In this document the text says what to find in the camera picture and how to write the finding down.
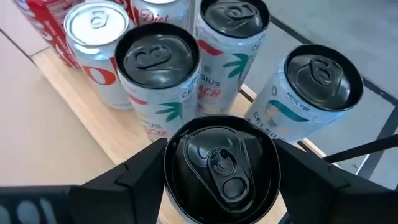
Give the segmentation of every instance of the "pull tab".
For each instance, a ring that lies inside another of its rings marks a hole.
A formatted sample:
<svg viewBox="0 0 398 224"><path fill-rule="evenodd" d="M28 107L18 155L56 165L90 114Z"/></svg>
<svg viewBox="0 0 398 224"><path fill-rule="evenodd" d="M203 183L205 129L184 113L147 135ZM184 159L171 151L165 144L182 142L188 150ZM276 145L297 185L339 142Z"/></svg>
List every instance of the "pull tab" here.
<svg viewBox="0 0 398 224"><path fill-rule="evenodd" d="M228 6L225 14L233 20L250 19L255 16L253 9L248 4Z"/></svg>
<svg viewBox="0 0 398 224"><path fill-rule="evenodd" d="M334 80L342 78L342 70L339 70L334 62L322 56L316 56L310 61L312 78L322 86L329 86Z"/></svg>
<svg viewBox="0 0 398 224"><path fill-rule="evenodd" d="M105 11L93 11L90 20L91 27L94 29L104 27L108 21L108 17Z"/></svg>
<svg viewBox="0 0 398 224"><path fill-rule="evenodd" d="M226 149L216 149L208 159L208 168L218 193L231 211L240 207L250 191L249 179L235 156Z"/></svg>
<svg viewBox="0 0 398 224"><path fill-rule="evenodd" d="M134 52L134 65L138 69L147 69L168 62L171 58L171 50L164 45L153 46L150 50L143 47Z"/></svg>

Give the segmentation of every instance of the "can lid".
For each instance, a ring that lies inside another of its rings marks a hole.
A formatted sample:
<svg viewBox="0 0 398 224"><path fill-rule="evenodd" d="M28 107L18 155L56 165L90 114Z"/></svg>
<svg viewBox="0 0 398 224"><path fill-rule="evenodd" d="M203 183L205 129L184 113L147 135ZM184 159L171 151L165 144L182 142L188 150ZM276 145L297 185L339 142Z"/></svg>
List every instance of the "can lid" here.
<svg viewBox="0 0 398 224"><path fill-rule="evenodd" d="M218 1L207 8L202 5L201 10L204 10L203 19L217 32L247 38L260 33L268 25L268 10L263 2L259 4L262 5L258 7L255 1Z"/></svg>
<svg viewBox="0 0 398 224"><path fill-rule="evenodd" d="M129 27L125 10L110 1L79 4L65 17L67 35L81 45L104 45L120 38Z"/></svg>
<svg viewBox="0 0 398 224"><path fill-rule="evenodd" d="M305 101L323 110L346 110L363 92L362 78L340 53L321 45L303 45L286 61L290 86Z"/></svg>
<svg viewBox="0 0 398 224"><path fill-rule="evenodd" d="M171 198L197 223L255 223L279 192L275 145L242 118L191 120L170 139L164 158Z"/></svg>
<svg viewBox="0 0 398 224"><path fill-rule="evenodd" d="M197 74L200 63L196 40L173 24L154 22L127 32L116 46L120 74L133 85L164 89Z"/></svg>
<svg viewBox="0 0 398 224"><path fill-rule="evenodd" d="M150 35L133 43L123 62L127 74L149 88L180 83L194 65L192 51L179 37Z"/></svg>
<svg viewBox="0 0 398 224"><path fill-rule="evenodd" d="M143 1L152 3L152 4L167 4L167 3L175 2L177 0L143 0Z"/></svg>

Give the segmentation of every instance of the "diet coke can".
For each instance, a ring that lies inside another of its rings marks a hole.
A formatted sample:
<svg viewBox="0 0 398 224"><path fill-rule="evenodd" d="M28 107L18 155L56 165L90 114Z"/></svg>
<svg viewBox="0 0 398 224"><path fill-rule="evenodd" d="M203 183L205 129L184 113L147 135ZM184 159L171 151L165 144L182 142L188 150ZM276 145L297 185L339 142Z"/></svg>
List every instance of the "diet coke can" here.
<svg viewBox="0 0 398 224"><path fill-rule="evenodd" d="M123 7L123 9L126 10L127 14L129 14L130 19L132 19L130 0L110 0L110 1L115 2L116 4L119 4L121 7Z"/></svg>
<svg viewBox="0 0 398 224"><path fill-rule="evenodd" d="M172 24L130 30L115 51L119 78L149 139L171 137L195 117L199 49Z"/></svg>
<svg viewBox="0 0 398 224"><path fill-rule="evenodd" d="M114 50L133 24L127 12L111 1L79 4L65 18L70 48L102 101L119 110L132 109L117 75Z"/></svg>
<svg viewBox="0 0 398 224"><path fill-rule="evenodd" d="M192 0L131 0L132 20L136 26L152 22L177 25L192 34L195 2Z"/></svg>
<svg viewBox="0 0 398 224"><path fill-rule="evenodd" d="M346 57L302 45L283 59L244 118L271 138L294 143L343 117L362 94L361 75Z"/></svg>
<svg viewBox="0 0 398 224"><path fill-rule="evenodd" d="M263 43L270 14L262 0L203 0L199 10L198 115L227 114Z"/></svg>
<svg viewBox="0 0 398 224"><path fill-rule="evenodd" d="M84 0L15 0L19 10L53 48L65 65L79 68L67 46L63 20L68 11Z"/></svg>

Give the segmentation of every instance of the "table surface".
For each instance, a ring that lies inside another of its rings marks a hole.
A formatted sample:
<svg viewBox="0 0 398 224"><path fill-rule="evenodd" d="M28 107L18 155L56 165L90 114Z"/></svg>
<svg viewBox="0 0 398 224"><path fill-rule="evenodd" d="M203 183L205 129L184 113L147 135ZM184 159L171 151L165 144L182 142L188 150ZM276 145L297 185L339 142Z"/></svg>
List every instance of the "table surface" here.
<svg viewBox="0 0 398 224"><path fill-rule="evenodd" d="M132 110L114 110L102 104L91 88L88 77L80 70L66 67L51 49L44 50L32 59L115 164L125 161L151 143ZM248 97L256 97L248 87L243 86L242 90ZM243 116L250 103L245 96L239 94L231 114ZM325 156L308 139L303 142L318 156ZM286 207L279 194L275 205L259 223L278 223L285 212ZM162 200L159 219L164 224L186 223L166 195Z"/></svg>

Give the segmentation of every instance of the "red can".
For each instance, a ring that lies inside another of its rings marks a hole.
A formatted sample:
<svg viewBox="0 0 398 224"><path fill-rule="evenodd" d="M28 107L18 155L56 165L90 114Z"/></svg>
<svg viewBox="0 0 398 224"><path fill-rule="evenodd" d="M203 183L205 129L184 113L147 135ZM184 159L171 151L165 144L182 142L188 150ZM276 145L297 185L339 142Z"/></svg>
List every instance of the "red can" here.
<svg viewBox="0 0 398 224"><path fill-rule="evenodd" d="M50 44L58 57L72 68L80 68L68 48L63 20L68 11L84 0L14 0L19 10Z"/></svg>
<svg viewBox="0 0 398 224"><path fill-rule="evenodd" d="M110 1L115 2L116 4L119 4L121 7L123 7L123 9L126 10L127 14L129 15L130 19L132 19L130 0L110 0Z"/></svg>

